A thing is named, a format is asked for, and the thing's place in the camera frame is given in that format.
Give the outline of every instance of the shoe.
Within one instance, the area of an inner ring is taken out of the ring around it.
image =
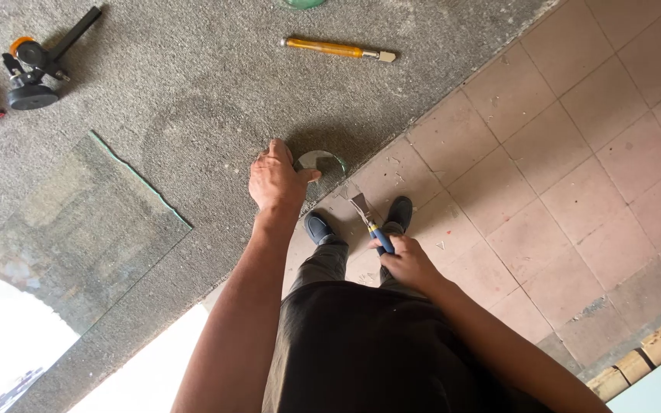
[[[398,196],[389,207],[386,222],[396,222],[402,227],[402,233],[407,232],[412,221],[412,201],[406,196]]]
[[[316,246],[328,235],[335,235],[326,219],[316,211],[308,212],[305,217],[305,231]]]

